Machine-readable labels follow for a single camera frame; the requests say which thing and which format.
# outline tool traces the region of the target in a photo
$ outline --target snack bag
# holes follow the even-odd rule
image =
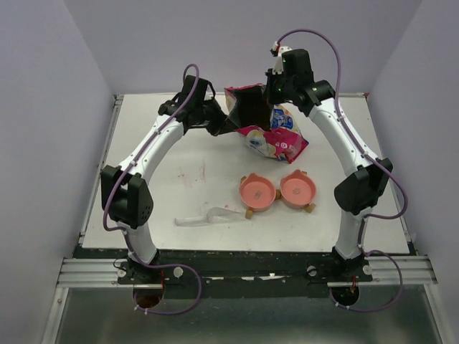
[[[246,145],[268,158],[292,163],[309,144],[291,113],[268,105],[263,84],[225,88],[228,117]]]

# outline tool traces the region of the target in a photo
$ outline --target cable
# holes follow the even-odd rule
[[[391,215],[391,216],[379,215],[379,214],[367,214],[367,215],[365,215],[364,218],[361,220],[361,225],[360,225],[360,228],[359,228],[359,235],[358,235],[358,240],[357,240],[357,244],[359,245],[359,247],[361,247],[362,253],[366,257],[369,257],[369,256],[371,256],[372,254],[375,254],[375,253],[382,254],[383,256],[385,256],[388,259],[390,259],[390,261],[392,263],[394,263],[394,266],[397,269],[397,272],[398,272],[399,278],[400,278],[399,290],[398,290],[397,295],[394,297],[394,299],[392,299],[392,301],[388,302],[384,306],[376,307],[376,308],[370,308],[370,309],[366,309],[365,310],[365,309],[361,309],[361,308],[354,308],[354,307],[341,305],[333,297],[333,294],[331,292],[331,288],[330,288],[330,291],[329,291],[330,298],[333,301],[333,303],[335,304],[335,306],[337,306],[339,308],[342,308],[344,310],[350,310],[350,311],[353,311],[353,312],[363,312],[363,313],[379,312],[380,310],[386,310],[387,308],[389,308],[389,307],[393,306],[395,303],[397,303],[398,300],[400,299],[400,296],[402,295],[402,292],[403,292],[403,289],[404,289],[404,287],[403,287],[403,278],[402,278],[402,270],[400,269],[400,267],[397,264],[397,262],[391,256],[389,256],[387,253],[384,253],[383,251],[379,251],[377,249],[374,249],[374,250],[372,250],[370,252],[365,252],[364,251],[364,248],[362,246],[362,244],[363,244],[362,243],[362,239],[363,239],[363,234],[364,234],[364,229],[365,229],[365,221],[366,221],[366,218],[368,218],[368,217],[375,217],[375,218],[378,218],[378,219],[386,219],[386,220],[398,219],[399,217],[401,217],[406,212],[406,210],[408,208],[408,196],[407,196],[405,190],[402,188],[401,183],[397,180],[397,178],[391,172],[389,172],[383,165],[381,165],[378,161],[376,161],[371,156],[369,156],[369,154],[364,150],[364,148],[361,146],[359,140],[357,140],[357,138],[354,136],[354,133],[352,133],[351,128],[347,125],[345,119],[343,118],[343,115],[341,114],[341,110],[339,108],[339,96],[338,96],[339,88],[340,88],[340,85],[341,85],[341,58],[339,56],[337,48],[331,42],[331,40],[328,39],[326,36],[324,36],[322,33],[318,32],[316,30],[312,30],[312,29],[295,29],[295,30],[292,30],[292,31],[289,31],[289,32],[285,33],[283,36],[281,36],[277,40],[278,50],[280,49],[280,42],[283,39],[285,39],[287,36],[290,36],[291,34],[295,34],[296,32],[306,32],[306,33],[310,33],[310,34],[315,34],[316,36],[319,36],[324,41],[326,41],[328,43],[328,45],[332,48],[332,50],[333,50],[333,52],[335,54],[335,57],[336,57],[336,65],[337,65],[335,97],[334,97],[334,102],[333,102],[334,105],[335,105],[336,115],[338,116],[338,118],[340,118],[340,122],[342,123],[344,130],[347,132],[348,136],[350,137],[352,142],[355,144],[355,146],[359,149],[360,154],[362,155],[362,157],[365,157],[365,159],[367,159],[368,161],[373,163],[376,167],[378,167],[381,171],[383,171],[389,178],[391,178],[392,181],[395,183],[395,185],[397,185],[397,187],[399,188],[400,192],[403,195],[403,207],[399,211],[398,214]]]
[[[184,70],[184,76],[186,75],[186,73],[188,72],[188,70],[193,67],[195,70],[196,70],[196,78],[194,79],[194,83],[193,83],[193,87],[191,88],[189,94],[186,96],[184,102],[182,104],[180,104],[180,106],[178,106],[177,110],[175,110],[175,112],[163,123],[163,125],[161,125],[157,131],[155,131],[149,138],[148,140],[143,144],[143,146],[141,147],[141,149],[138,151],[138,153],[136,154],[136,156],[134,156],[132,162],[126,167],[126,169],[122,172],[122,174],[120,175],[120,178],[118,178],[118,180],[115,182],[115,185],[113,186],[111,192],[110,192],[110,195],[108,196],[108,200],[107,200],[107,204],[105,205],[105,209],[104,209],[104,212],[103,212],[103,228],[106,230],[106,231],[116,231],[116,230],[121,230],[123,232],[123,236],[124,236],[124,239],[126,241],[126,245],[128,246],[128,249],[129,251],[131,252],[131,254],[133,255],[133,257],[137,260],[137,262],[146,267],[146,268],[149,268],[149,269],[166,269],[166,268],[169,268],[169,267],[181,267],[181,268],[184,268],[184,269],[187,269],[189,271],[191,271],[194,276],[196,276],[196,278],[198,279],[198,293],[197,293],[197,296],[196,296],[196,299],[193,301],[193,303],[188,306],[187,308],[184,308],[183,310],[175,310],[175,311],[171,311],[171,312],[162,312],[162,311],[159,311],[159,310],[151,310],[151,309],[145,309],[145,308],[142,308],[140,306],[136,306],[137,308],[141,309],[142,311],[144,312],[147,312],[147,313],[151,313],[151,314],[157,314],[157,315],[178,315],[178,314],[183,314],[185,312],[188,312],[189,310],[191,310],[192,308],[196,307],[196,305],[199,303],[199,299],[201,298],[201,293],[202,293],[202,283],[201,283],[201,277],[199,276],[199,274],[197,273],[197,271],[195,269],[193,269],[192,267],[189,267],[188,265],[185,265],[185,264],[163,264],[163,265],[149,265],[147,263],[145,263],[133,250],[133,247],[131,245],[131,242],[129,241],[129,237],[126,233],[126,229],[124,227],[121,227],[121,226],[114,226],[114,227],[109,227],[108,226],[108,209],[110,209],[110,206],[112,204],[112,201],[113,201],[113,197],[115,196],[115,193],[116,191],[118,190],[118,188],[120,187],[123,179],[126,177],[126,175],[128,174],[128,172],[130,171],[130,169],[135,166],[137,164],[137,161],[138,159],[142,156],[143,152],[145,151],[145,149],[147,149],[147,147],[150,145],[150,143],[154,140],[154,138],[159,134],[161,133],[161,131],[172,121],[174,120],[174,118],[177,116],[178,113],[180,113],[180,111],[186,106],[186,104],[188,103],[188,101],[191,99],[192,95],[194,94],[194,91],[198,85],[198,81],[199,81],[199,68],[198,66],[196,66],[195,64],[189,64],[188,66],[186,66],[185,70]]]
[[[340,122],[343,124],[344,130],[347,132],[347,134],[350,137],[350,139],[352,140],[352,142],[359,149],[360,154],[362,154],[363,157],[365,157],[367,160],[371,161],[374,165],[376,165],[379,169],[381,169],[381,171],[383,171],[387,176],[389,176],[389,178],[392,179],[392,181],[395,183],[395,185],[397,185],[397,187],[399,188],[400,192],[402,193],[403,207],[402,207],[402,210],[400,210],[400,212],[398,214],[393,215],[393,216],[379,215],[379,214],[367,214],[365,217],[376,217],[378,219],[386,219],[386,220],[398,219],[399,217],[401,217],[406,212],[406,210],[408,208],[408,196],[407,196],[407,193],[403,189],[401,183],[397,180],[397,178],[391,172],[389,172],[387,169],[385,169],[384,166],[382,166],[380,163],[375,161],[371,156],[369,156],[366,153],[364,148],[361,146],[360,142],[357,140],[357,138],[352,133],[351,128],[347,125],[345,119],[343,118],[343,115],[341,114],[341,110],[339,108],[339,97],[338,97],[339,88],[341,86],[341,58],[339,56],[339,53],[338,53],[338,50],[337,50],[336,46],[331,42],[330,39],[328,39],[322,33],[317,32],[316,30],[312,30],[312,29],[295,29],[295,30],[292,30],[292,31],[289,31],[289,32],[285,33],[283,36],[281,36],[279,38],[279,40],[277,41],[278,49],[280,48],[280,42],[283,39],[285,39],[287,36],[290,36],[291,34],[295,34],[297,32],[306,32],[306,33],[310,33],[310,34],[315,34],[316,36],[319,36],[320,38],[325,40],[328,43],[328,45],[330,46],[330,48],[332,48],[333,52],[335,53],[336,65],[337,65],[335,98],[334,98],[334,105],[335,105],[336,114],[341,119]]]

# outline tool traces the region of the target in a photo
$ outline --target pink container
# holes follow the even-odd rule
[[[316,185],[306,172],[295,170],[280,180],[282,200],[292,208],[305,208],[312,205],[316,197]]]
[[[253,211],[268,209],[276,198],[274,184],[255,173],[241,180],[239,194],[246,207]]]

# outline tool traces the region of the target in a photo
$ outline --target wall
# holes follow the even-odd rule
[[[456,338],[458,13],[457,0],[424,0],[369,98],[382,147],[410,195],[408,228],[432,260]]]
[[[62,0],[0,1],[0,338],[39,343],[113,97]]]
[[[218,89],[265,82],[269,53],[284,32],[317,29],[343,59],[343,92],[366,92],[420,0],[65,0],[108,84],[118,93],[181,88],[196,62]],[[311,51],[316,77],[334,82],[333,52],[318,37],[286,44]]]

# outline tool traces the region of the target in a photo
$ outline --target purple cable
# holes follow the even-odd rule
[[[350,310],[350,311],[353,311],[353,312],[364,312],[364,313],[369,313],[369,312],[379,312],[380,310],[386,310],[387,308],[395,305],[395,303],[398,302],[398,300],[400,299],[400,296],[402,295],[402,292],[403,292],[403,278],[402,278],[402,270],[400,270],[400,267],[399,265],[397,264],[397,262],[391,257],[389,256],[387,253],[384,253],[382,251],[379,251],[377,249],[374,249],[370,252],[365,252],[364,249],[363,249],[363,246],[362,246],[362,238],[363,238],[363,234],[364,234],[364,228],[365,228],[365,218],[367,217],[375,217],[375,218],[378,218],[378,219],[386,219],[386,220],[393,220],[393,219],[398,219],[399,217],[401,217],[407,210],[408,208],[408,196],[405,192],[405,190],[402,188],[402,185],[400,184],[400,182],[395,178],[394,175],[392,175],[391,172],[389,172],[383,165],[381,165],[378,161],[376,161],[375,159],[373,159],[371,156],[369,156],[367,153],[365,153],[365,150],[364,148],[361,146],[360,142],[357,140],[357,138],[354,136],[354,134],[352,133],[352,130],[351,128],[347,125],[346,121],[344,120],[343,118],[343,115],[341,114],[341,110],[339,108],[339,88],[340,88],[340,84],[341,84],[341,58],[339,56],[339,53],[338,53],[338,50],[337,48],[335,47],[335,45],[331,42],[330,39],[328,39],[326,36],[324,36],[322,33],[320,32],[317,32],[316,30],[311,30],[311,29],[295,29],[295,30],[292,30],[292,31],[289,31],[287,33],[285,33],[283,36],[281,36],[279,38],[279,40],[277,41],[277,44],[278,46],[280,47],[280,41],[282,41],[284,38],[286,38],[287,36],[290,36],[291,34],[295,34],[296,32],[306,32],[306,33],[310,33],[310,34],[315,34],[316,36],[319,36],[320,38],[322,38],[323,40],[325,40],[328,45],[332,48],[333,52],[335,53],[335,57],[336,57],[336,64],[337,64],[337,76],[336,76],[336,86],[335,86],[335,98],[334,98],[334,105],[335,105],[335,111],[336,111],[336,114],[337,116],[341,119],[340,122],[342,123],[343,125],[343,128],[344,130],[347,132],[348,136],[350,137],[350,139],[352,140],[352,142],[356,145],[356,147],[359,149],[360,151],[360,154],[362,154],[363,157],[365,157],[365,159],[367,159],[368,161],[372,162],[374,165],[376,165],[381,171],[383,171],[387,176],[389,176],[389,178],[392,179],[392,181],[395,183],[395,185],[397,185],[397,187],[399,188],[400,192],[402,193],[403,195],[403,207],[402,207],[402,210],[399,211],[398,214],[395,214],[395,215],[392,215],[392,216],[387,216],[387,215],[379,215],[379,214],[367,214],[361,221],[361,225],[360,225],[360,228],[359,228],[359,238],[358,238],[358,244],[360,245],[360,247],[362,247],[362,253],[366,256],[366,257],[369,257],[371,256],[372,254],[382,254],[383,256],[387,257],[388,259],[390,259],[390,261],[392,263],[394,263],[394,266],[395,268],[397,269],[397,272],[399,274],[399,278],[400,278],[400,285],[399,285],[399,290],[398,290],[398,293],[397,295],[395,295],[394,299],[392,299],[392,301],[388,302],[387,304],[385,304],[384,306],[381,306],[381,307],[376,307],[376,308],[370,308],[370,309],[361,309],[361,308],[353,308],[353,307],[347,307],[347,306],[344,306],[344,305],[341,305],[340,303],[338,303],[335,298],[333,297],[332,293],[331,293],[331,289],[330,289],[330,298],[331,300],[333,301],[333,303],[335,304],[335,306],[339,307],[339,308],[342,308],[344,310]]]
[[[145,144],[141,147],[141,149],[138,151],[138,153],[136,154],[136,156],[132,159],[134,163],[137,163],[138,159],[141,157],[141,155],[143,154],[143,152],[145,151],[145,149],[148,147],[148,145],[150,145],[151,141],[153,141],[153,139],[158,135],[158,133],[160,133],[172,120],[174,120],[174,118],[177,116],[177,114],[185,107],[185,105],[188,103],[188,101],[190,100],[190,98],[192,97],[197,85],[198,85],[198,80],[199,80],[199,68],[198,66],[196,66],[194,63],[191,63],[189,64],[188,66],[186,66],[185,70],[184,70],[184,75],[186,74],[186,72],[191,68],[193,67],[195,70],[196,70],[196,79],[194,80],[194,83],[193,83],[193,87],[191,88],[191,91],[190,93],[188,94],[188,96],[185,98],[184,102],[177,108],[177,110],[175,110],[175,112],[166,120],[166,122],[163,123],[163,125],[161,125],[159,128],[158,128],[158,131],[155,131],[153,133],[153,135],[150,136],[150,138],[148,138],[148,140],[145,142]],[[128,167],[126,167],[126,169],[122,172],[120,178],[118,178],[118,180],[115,182],[115,185],[113,186],[112,188],[112,191],[110,192],[110,195],[108,195],[108,200],[107,200],[107,204],[105,205],[105,209],[103,211],[103,228],[106,230],[106,231],[117,231],[117,230],[123,230],[124,228],[121,227],[121,226],[116,226],[116,227],[109,227],[108,226],[108,223],[107,223],[107,220],[108,220],[108,209],[110,209],[110,206],[112,204],[112,201],[113,201],[113,197],[115,197],[115,193],[116,191],[118,190],[118,188],[120,187],[121,185],[121,182],[123,181],[124,177],[126,177],[126,175],[129,173],[130,169],[133,167],[132,164],[129,164]]]
[[[134,301],[136,302],[136,307],[139,309],[139,310],[142,310],[144,312],[147,312],[147,313],[150,313],[150,314],[156,314],[156,315],[179,315],[179,314],[183,314],[183,313],[186,313],[188,312],[189,310],[192,310],[193,308],[195,308],[197,306],[197,304],[199,303],[200,299],[201,299],[201,293],[202,293],[202,282],[201,282],[201,277],[199,276],[199,274],[197,273],[197,271],[195,269],[193,269],[192,267],[188,266],[188,265],[185,265],[185,264],[163,264],[163,265],[149,265],[149,264],[146,264],[133,250],[132,250],[132,245],[131,245],[131,242],[129,241],[129,238],[127,235],[124,235],[124,239],[126,241],[126,245],[128,246],[128,249],[129,251],[132,252],[132,255],[134,256],[134,258],[136,258],[136,261],[142,265],[143,267],[146,267],[148,269],[167,269],[169,267],[182,267],[184,269],[187,269],[189,271],[191,271],[194,276],[196,276],[197,280],[198,280],[198,293],[196,295],[196,298],[194,299],[193,303],[190,304],[190,306],[188,306],[187,308],[184,308],[183,310],[173,310],[173,311],[170,311],[170,312],[164,312],[164,311],[161,311],[161,310],[152,310],[150,308],[142,308],[140,307],[138,304],[137,304],[137,295],[134,295]]]
[[[186,66],[185,70],[184,70],[184,76],[186,75],[186,72],[188,72],[188,70],[193,67],[195,70],[196,70],[196,78],[194,80],[194,83],[193,83],[193,87],[191,88],[188,96],[185,98],[184,102],[177,108],[177,110],[175,110],[175,112],[163,123],[163,125],[161,125],[159,128],[158,128],[158,131],[155,131],[151,136],[150,138],[148,138],[148,140],[145,142],[145,144],[141,147],[141,149],[138,151],[138,153],[136,154],[136,156],[133,158],[133,163],[137,163],[138,159],[141,157],[141,155],[143,154],[143,152],[145,151],[145,149],[147,149],[147,147],[150,145],[150,143],[153,141],[153,139],[158,135],[158,133],[160,133],[172,120],[174,120],[174,118],[176,117],[176,115],[178,113],[180,113],[180,111],[185,107],[185,105],[188,103],[188,101],[191,99],[196,87],[197,87],[197,84],[198,84],[198,81],[199,81],[199,68],[198,66],[196,66],[194,63],[191,63],[189,64],[188,66]],[[116,231],[116,230],[121,230],[123,231],[124,228],[121,227],[121,226],[115,226],[115,227],[109,227],[108,226],[108,223],[107,223],[107,220],[108,220],[108,209],[110,208],[111,204],[112,204],[112,201],[113,201],[113,197],[115,196],[115,193],[116,193],[116,190],[118,190],[118,188],[120,187],[121,185],[121,182],[123,181],[124,177],[126,177],[126,175],[128,174],[128,172],[130,171],[130,169],[132,168],[133,164],[129,164],[128,167],[126,167],[126,169],[122,172],[122,174],[120,175],[120,178],[118,178],[118,180],[115,182],[115,185],[113,186],[112,188],[112,191],[110,192],[110,195],[108,196],[108,200],[107,200],[107,204],[105,205],[105,209],[104,209],[104,212],[103,212],[103,227],[106,231]],[[169,267],[182,267],[184,269],[187,269],[189,271],[191,271],[195,276],[196,278],[198,279],[198,293],[197,293],[197,296],[196,296],[196,299],[193,301],[193,303],[188,306],[187,308],[184,308],[183,310],[175,310],[175,311],[172,311],[172,312],[162,312],[162,311],[159,311],[159,310],[150,310],[150,309],[144,309],[142,307],[139,307],[141,310],[143,311],[146,311],[148,313],[151,313],[151,314],[157,314],[157,315],[178,315],[178,314],[182,314],[182,313],[185,313],[185,312],[188,312],[189,310],[191,310],[192,308],[196,307],[196,305],[198,304],[199,302],[199,299],[201,297],[201,293],[202,293],[202,283],[201,283],[201,277],[199,276],[199,274],[197,273],[197,271],[195,269],[193,269],[192,267],[189,267],[188,265],[184,265],[184,264],[164,264],[164,265],[149,265],[149,264],[146,264],[142,259],[140,259],[140,257],[134,252],[133,250],[133,247],[131,245],[131,242],[129,241],[129,238],[127,235],[124,235],[124,238],[125,238],[125,241],[126,241],[126,245],[128,246],[128,249],[130,252],[132,252],[132,255],[134,256],[134,258],[136,258],[137,262],[141,265],[143,265],[144,267],[147,267],[149,269],[166,269],[166,268],[169,268]]]

